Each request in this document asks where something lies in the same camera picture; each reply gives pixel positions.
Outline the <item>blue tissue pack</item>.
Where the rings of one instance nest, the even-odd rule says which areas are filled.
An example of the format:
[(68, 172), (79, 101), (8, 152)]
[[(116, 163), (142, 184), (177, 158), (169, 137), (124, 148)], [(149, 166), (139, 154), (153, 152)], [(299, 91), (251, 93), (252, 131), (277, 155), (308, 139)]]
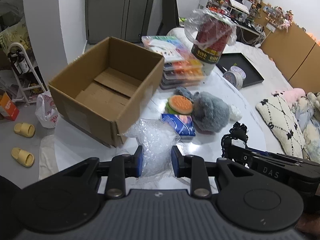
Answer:
[(181, 138), (196, 136), (194, 122), (189, 115), (162, 114), (161, 120), (167, 122)]

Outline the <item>dark wine bottle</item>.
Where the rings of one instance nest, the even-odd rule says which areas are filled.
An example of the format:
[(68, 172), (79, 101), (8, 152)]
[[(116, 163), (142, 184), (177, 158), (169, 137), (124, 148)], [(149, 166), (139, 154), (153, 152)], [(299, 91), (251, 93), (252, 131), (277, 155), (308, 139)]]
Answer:
[(20, 52), (17, 53), (18, 56), (18, 65), (22, 71), (23, 74), (28, 73), (29, 72), (29, 64), (27, 63), (26, 58), (24, 57), (24, 55)]

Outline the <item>black scrunchie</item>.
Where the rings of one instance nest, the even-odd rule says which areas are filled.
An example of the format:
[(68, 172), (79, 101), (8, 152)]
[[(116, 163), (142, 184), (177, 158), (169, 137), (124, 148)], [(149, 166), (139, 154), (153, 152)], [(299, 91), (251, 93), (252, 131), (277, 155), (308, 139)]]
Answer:
[(229, 130), (228, 134), (225, 134), (221, 139), (222, 157), (228, 158), (229, 147), (232, 146), (232, 142), (236, 141), (236, 146), (246, 148), (248, 135), (247, 126), (235, 122), (233, 127)]

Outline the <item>brown cardboard box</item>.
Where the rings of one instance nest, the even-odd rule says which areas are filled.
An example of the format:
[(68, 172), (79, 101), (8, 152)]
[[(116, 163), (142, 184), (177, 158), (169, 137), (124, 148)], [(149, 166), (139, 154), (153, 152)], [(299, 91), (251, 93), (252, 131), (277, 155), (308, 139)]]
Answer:
[(60, 115), (102, 144), (121, 146), (162, 78), (164, 57), (108, 37), (49, 81)]

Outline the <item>orange carton on floor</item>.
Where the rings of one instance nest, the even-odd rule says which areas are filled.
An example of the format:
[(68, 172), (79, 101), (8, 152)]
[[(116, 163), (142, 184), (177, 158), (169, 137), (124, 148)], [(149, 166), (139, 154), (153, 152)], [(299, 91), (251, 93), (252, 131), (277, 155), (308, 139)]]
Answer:
[(0, 113), (4, 118), (11, 121), (15, 121), (19, 114), (19, 109), (6, 92), (1, 92)]

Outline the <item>white printed plastic bag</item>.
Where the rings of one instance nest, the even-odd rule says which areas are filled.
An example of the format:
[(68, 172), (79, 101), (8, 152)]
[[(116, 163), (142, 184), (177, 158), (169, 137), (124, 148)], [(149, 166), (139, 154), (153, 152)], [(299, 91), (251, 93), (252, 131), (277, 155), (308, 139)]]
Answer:
[(50, 91), (37, 96), (35, 115), (44, 128), (55, 128), (59, 113)]

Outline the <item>white soft packet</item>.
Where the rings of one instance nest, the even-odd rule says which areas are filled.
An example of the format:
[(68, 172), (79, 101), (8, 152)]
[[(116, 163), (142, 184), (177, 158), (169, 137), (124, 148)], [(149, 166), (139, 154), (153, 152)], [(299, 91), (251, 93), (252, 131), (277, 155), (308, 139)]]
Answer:
[(232, 121), (240, 121), (242, 119), (242, 113), (235, 105), (229, 105), (229, 118)]

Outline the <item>white metal rack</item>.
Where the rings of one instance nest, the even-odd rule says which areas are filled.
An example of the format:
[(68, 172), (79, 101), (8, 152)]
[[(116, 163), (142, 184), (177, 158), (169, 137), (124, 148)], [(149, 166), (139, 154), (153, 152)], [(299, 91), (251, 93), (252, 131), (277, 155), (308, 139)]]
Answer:
[[(35, 59), (29, 57), (24, 46), (19, 42), (12, 43), (9, 48), (8, 59), (18, 84), (18, 92), (14, 102), (25, 102), (27, 105), (36, 103), (37, 95), (47, 91), (39, 66)], [(29, 64), (29, 72), (23, 74), (18, 65), (17, 53), (22, 53)]]

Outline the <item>white cloth on organizer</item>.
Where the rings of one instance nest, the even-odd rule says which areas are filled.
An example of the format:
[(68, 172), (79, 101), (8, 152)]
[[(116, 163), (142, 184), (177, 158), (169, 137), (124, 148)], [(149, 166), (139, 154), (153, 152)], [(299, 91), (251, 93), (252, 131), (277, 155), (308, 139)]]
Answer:
[(163, 56), (171, 56), (176, 53), (176, 47), (172, 43), (162, 40), (151, 40), (149, 48)]

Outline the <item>grey door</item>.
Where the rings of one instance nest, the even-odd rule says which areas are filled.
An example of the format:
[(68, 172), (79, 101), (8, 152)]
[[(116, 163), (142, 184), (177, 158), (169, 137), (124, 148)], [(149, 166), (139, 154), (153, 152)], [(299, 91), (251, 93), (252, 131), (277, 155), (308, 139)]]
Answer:
[(148, 31), (153, 0), (85, 0), (87, 43), (106, 37), (140, 43)]

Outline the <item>clear bubble wrap bag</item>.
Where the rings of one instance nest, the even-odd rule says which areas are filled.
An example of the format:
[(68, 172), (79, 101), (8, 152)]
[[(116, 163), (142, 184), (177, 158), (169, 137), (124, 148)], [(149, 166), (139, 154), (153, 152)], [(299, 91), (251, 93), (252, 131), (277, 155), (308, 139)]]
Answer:
[(180, 141), (180, 136), (169, 123), (139, 119), (124, 135), (135, 138), (142, 146), (142, 177), (158, 177), (171, 168), (171, 149)]

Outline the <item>grey plush toy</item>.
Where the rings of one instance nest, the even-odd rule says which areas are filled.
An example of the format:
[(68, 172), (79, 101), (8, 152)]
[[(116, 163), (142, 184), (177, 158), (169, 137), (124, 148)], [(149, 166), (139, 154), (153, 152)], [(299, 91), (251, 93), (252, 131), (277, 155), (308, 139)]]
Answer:
[(203, 132), (219, 133), (230, 120), (230, 107), (221, 98), (208, 92), (192, 94), (185, 87), (177, 87), (176, 95), (186, 97), (193, 104), (193, 122)]

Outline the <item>burger plush toy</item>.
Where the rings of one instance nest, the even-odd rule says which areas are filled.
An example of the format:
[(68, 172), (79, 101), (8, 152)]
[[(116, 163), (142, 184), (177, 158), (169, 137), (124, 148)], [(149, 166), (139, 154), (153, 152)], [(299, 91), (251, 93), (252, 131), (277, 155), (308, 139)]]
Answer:
[(190, 115), (193, 103), (182, 95), (173, 95), (168, 98), (165, 109), (169, 114)]

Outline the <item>round white tin lying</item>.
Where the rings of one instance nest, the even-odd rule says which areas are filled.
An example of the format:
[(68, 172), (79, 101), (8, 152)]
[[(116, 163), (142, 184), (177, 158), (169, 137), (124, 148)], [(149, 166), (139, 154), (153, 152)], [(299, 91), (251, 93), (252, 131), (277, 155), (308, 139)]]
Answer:
[(240, 90), (243, 86), (243, 78), (239, 73), (233, 71), (226, 71), (223, 77), (230, 82), (236, 89)]

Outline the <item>pink plush toy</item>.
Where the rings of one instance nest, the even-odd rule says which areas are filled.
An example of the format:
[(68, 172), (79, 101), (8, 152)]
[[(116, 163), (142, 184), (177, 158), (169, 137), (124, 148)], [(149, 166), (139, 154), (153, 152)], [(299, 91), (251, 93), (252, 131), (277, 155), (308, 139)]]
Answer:
[(299, 98), (305, 96), (305, 91), (302, 88), (293, 88), (291, 90), (276, 90), (272, 95), (278, 94), (281, 96), (288, 104), (293, 104)]

